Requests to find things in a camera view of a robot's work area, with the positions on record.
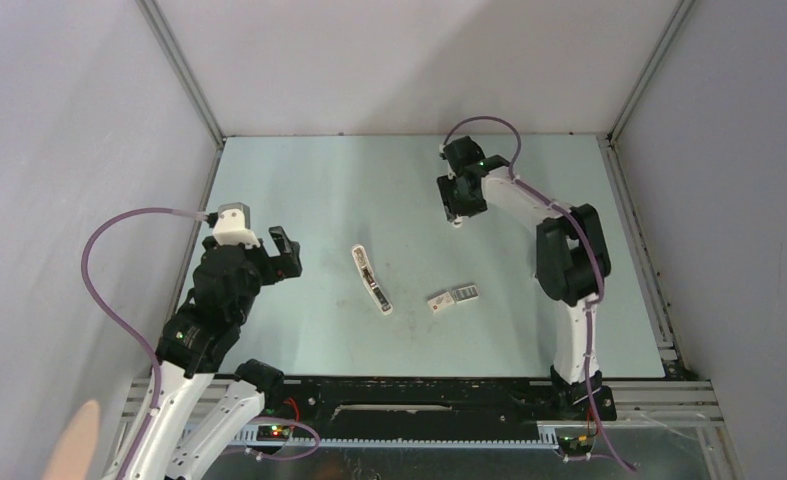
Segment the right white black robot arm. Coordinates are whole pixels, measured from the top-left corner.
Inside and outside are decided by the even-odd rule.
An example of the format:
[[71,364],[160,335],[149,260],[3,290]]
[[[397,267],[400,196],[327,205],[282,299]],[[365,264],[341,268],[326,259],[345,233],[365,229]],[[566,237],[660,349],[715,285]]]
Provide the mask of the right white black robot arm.
[[611,261],[597,210],[572,206],[535,190],[511,171],[500,155],[491,157],[470,137],[440,147],[448,164],[437,178],[448,222],[464,220],[495,207],[516,219],[535,240],[534,277],[541,290],[564,309],[556,326],[552,372],[562,382],[550,392],[554,411],[575,418],[591,403],[583,384],[599,371],[595,356],[595,319]]

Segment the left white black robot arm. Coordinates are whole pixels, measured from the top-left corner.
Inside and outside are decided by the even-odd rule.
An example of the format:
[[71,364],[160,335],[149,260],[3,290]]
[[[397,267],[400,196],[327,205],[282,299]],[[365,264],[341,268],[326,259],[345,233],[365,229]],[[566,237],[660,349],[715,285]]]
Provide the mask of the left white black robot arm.
[[250,359],[234,372],[220,403],[192,437],[181,438],[195,405],[240,338],[262,288],[302,274],[300,245],[280,226],[269,234],[278,250],[244,234],[230,244],[224,234],[206,237],[192,286],[164,325],[156,347],[158,371],[134,420],[134,431],[105,473],[108,479],[192,478],[217,457],[217,449],[258,415],[273,416],[285,403],[284,374]]

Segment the long white stapler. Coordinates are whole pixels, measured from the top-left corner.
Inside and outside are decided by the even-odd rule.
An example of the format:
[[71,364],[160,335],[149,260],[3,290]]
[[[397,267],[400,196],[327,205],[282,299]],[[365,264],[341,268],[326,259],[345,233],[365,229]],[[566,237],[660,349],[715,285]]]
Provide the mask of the long white stapler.
[[361,281],[382,315],[389,315],[393,311],[388,296],[378,283],[366,249],[361,244],[356,244],[351,249],[351,255],[361,277]]

